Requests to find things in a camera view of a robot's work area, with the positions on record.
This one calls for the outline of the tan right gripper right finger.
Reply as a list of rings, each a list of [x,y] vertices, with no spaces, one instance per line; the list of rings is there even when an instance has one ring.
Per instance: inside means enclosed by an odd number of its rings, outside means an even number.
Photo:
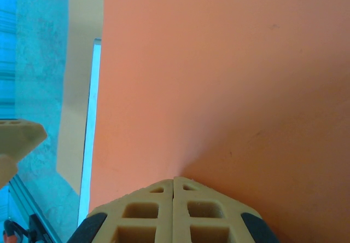
[[[173,180],[174,242],[278,242],[253,208],[185,177]]]

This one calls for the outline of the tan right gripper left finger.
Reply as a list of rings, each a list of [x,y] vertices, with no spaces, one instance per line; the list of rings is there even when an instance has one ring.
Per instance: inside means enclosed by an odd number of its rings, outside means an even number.
[[[171,242],[173,180],[162,180],[93,209],[68,242]]]

